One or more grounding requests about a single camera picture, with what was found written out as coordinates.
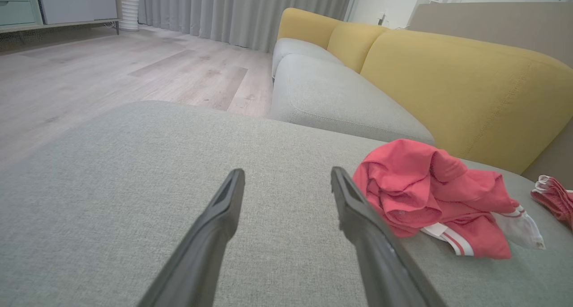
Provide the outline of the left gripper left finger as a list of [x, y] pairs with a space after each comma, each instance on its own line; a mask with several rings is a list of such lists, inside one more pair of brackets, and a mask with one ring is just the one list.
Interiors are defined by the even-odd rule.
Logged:
[[228, 242], [238, 228], [245, 172], [231, 170], [139, 302], [140, 307], [210, 307]]

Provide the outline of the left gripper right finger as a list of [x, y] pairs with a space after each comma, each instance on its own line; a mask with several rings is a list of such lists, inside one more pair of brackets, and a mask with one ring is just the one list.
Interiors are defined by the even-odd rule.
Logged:
[[444, 307], [445, 303], [350, 175], [331, 170], [339, 228], [355, 247], [370, 307]]

